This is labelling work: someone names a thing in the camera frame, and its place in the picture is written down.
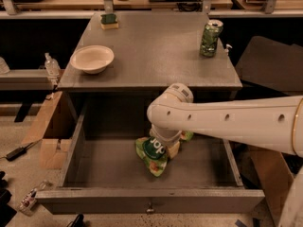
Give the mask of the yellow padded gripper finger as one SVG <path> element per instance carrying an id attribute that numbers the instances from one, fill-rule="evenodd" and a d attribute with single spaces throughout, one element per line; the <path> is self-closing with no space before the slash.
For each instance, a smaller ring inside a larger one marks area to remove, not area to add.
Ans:
<path id="1" fill-rule="evenodd" d="M 167 147 L 167 153 L 170 159 L 173 159 L 179 152 L 180 142 L 175 143 L 172 146 Z"/>

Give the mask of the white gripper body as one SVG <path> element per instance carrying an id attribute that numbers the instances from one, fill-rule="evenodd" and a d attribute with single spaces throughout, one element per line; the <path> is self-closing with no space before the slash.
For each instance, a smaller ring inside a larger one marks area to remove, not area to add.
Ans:
<path id="1" fill-rule="evenodd" d="M 172 147 L 179 141 L 181 131 L 168 130 L 152 125 L 150 135 L 165 147 Z"/>

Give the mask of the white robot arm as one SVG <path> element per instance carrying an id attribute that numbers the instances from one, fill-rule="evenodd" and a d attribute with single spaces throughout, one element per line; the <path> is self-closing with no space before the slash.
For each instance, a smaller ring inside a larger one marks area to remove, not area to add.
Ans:
<path id="1" fill-rule="evenodd" d="M 147 117 L 165 146 L 191 131 L 302 158 L 302 105 L 302 96 L 195 103 L 186 85 L 174 83 L 150 104 Z"/>

